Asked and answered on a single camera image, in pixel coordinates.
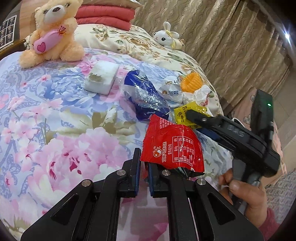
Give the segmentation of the person's right hand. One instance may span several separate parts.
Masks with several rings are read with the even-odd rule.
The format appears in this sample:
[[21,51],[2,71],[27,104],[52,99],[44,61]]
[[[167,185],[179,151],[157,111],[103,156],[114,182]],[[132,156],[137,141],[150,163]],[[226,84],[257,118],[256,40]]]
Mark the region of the person's right hand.
[[263,225],[267,218],[267,196],[265,188],[252,186],[233,179],[233,171],[229,169],[219,176],[219,185],[224,186],[220,193],[233,204],[230,193],[247,203],[246,218],[257,228]]

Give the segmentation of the pink sleeve forearm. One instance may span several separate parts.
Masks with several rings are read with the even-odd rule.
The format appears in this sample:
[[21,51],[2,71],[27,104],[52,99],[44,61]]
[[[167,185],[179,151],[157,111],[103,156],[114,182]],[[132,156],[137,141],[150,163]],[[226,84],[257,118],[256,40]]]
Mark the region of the pink sleeve forearm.
[[267,216],[264,223],[259,227],[264,240],[268,241],[277,231],[280,224],[278,224],[275,220],[274,212],[271,208],[267,209]]

